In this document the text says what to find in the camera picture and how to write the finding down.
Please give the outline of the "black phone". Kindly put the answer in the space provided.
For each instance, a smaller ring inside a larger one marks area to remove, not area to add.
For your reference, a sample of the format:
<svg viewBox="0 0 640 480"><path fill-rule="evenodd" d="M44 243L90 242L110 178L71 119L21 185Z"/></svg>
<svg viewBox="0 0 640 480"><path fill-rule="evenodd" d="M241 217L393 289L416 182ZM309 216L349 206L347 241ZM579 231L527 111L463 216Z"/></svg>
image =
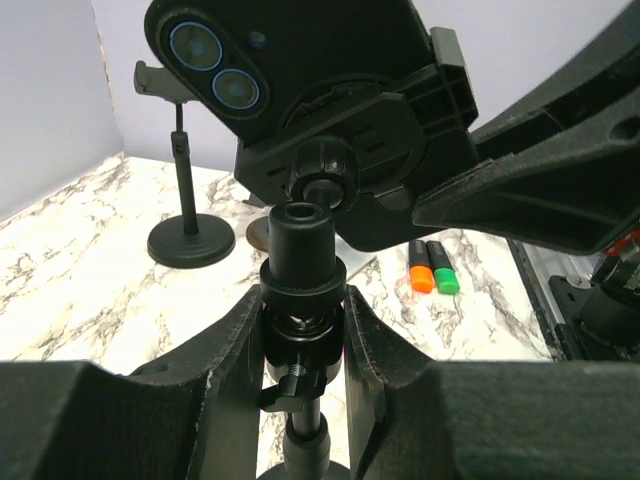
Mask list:
<svg viewBox="0 0 640 480"><path fill-rule="evenodd" d="M246 145L334 86L388 84L433 60L410 1L153 1L144 33Z"/></svg>

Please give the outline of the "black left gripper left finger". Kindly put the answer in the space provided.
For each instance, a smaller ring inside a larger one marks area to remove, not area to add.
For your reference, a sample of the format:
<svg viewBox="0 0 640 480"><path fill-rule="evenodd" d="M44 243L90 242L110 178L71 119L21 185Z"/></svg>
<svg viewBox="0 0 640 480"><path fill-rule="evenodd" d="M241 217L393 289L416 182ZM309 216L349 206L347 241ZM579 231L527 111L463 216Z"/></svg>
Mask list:
<svg viewBox="0 0 640 480"><path fill-rule="evenodd" d="M86 361L1 367L5 479L252 479L263 358L257 287L128 376Z"/></svg>

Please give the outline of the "silver folding phone stand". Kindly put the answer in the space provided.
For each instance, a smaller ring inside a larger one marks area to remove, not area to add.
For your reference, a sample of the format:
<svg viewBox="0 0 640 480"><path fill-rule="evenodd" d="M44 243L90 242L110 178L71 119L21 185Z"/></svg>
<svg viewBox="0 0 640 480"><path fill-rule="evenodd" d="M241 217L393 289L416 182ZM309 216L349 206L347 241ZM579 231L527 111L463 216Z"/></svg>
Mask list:
<svg viewBox="0 0 640 480"><path fill-rule="evenodd" d="M362 252L352 248L340 237L336 238L335 248L336 255L345 264L347 281L351 280L377 257L375 253Z"/></svg>

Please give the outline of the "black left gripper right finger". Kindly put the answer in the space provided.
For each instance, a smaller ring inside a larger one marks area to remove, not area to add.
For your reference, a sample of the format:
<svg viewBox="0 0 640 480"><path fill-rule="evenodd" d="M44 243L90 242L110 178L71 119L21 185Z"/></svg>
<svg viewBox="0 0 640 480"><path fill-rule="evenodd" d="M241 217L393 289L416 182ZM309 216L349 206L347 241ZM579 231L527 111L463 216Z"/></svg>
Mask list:
<svg viewBox="0 0 640 480"><path fill-rule="evenodd" d="M635 479L639 368L435 361L345 298L355 479Z"/></svg>

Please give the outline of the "short black phone stand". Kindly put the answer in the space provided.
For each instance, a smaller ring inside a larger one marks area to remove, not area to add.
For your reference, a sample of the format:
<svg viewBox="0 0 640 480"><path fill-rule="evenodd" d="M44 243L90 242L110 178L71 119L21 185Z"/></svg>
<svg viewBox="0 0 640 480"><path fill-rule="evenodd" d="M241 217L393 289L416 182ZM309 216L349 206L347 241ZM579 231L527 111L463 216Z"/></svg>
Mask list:
<svg viewBox="0 0 640 480"><path fill-rule="evenodd" d="M177 269L202 268L225 259L235 247L233 228L224 219L196 211L189 136L183 105L196 97L164 67L139 60L133 74L135 91L160 98L175 107L170 134L181 213L160 221L149 233L147 252L157 263Z"/></svg>

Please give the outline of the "tall black phone stand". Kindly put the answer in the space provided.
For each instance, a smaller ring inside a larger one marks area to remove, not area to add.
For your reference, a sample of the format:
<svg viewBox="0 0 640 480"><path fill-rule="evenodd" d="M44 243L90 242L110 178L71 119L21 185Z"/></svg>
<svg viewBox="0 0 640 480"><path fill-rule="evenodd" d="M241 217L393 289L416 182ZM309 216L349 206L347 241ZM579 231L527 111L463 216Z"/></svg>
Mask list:
<svg viewBox="0 0 640 480"><path fill-rule="evenodd" d="M390 76L314 83L278 132L238 145L237 180L271 206L260 289L276 385L260 406L288 420L270 479L365 475L386 435L386 397L363 364L360 326L375 316L348 286L335 241L375 252L418 238L420 199L478 160L454 31L433 28L416 47L385 47L372 61Z"/></svg>

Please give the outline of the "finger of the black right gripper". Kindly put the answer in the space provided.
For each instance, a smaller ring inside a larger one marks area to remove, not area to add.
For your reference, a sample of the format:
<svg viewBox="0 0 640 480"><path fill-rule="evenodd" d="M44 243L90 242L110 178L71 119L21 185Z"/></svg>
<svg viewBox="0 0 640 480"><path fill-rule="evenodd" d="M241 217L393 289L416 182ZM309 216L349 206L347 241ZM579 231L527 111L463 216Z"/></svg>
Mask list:
<svg viewBox="0 0 640 480"><path fill-rule="evenodd" d="M592 119L488 160L421 196L412 220L568 253L602 252L639 227L639 117Z"/></svg>
<svg viewBox="0 0 640 480"><path fill-rule="evenodd" d="M547 80L477 129L481 159L518 154L613 105L639 86L639 3L632 1Z"/></svg>

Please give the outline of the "brown round base phone stand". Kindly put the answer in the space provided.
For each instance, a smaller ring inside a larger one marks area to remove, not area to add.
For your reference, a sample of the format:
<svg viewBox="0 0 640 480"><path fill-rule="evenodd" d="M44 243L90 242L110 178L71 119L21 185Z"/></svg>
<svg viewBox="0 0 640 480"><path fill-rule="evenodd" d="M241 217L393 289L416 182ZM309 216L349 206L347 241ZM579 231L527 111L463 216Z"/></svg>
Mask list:
<svg viewBox="0 0 640 480"><path fill-rule="evenodd" d="M245 230L247 242L256 250L269 251L269 217L261 216L247 225Z"/></svg>

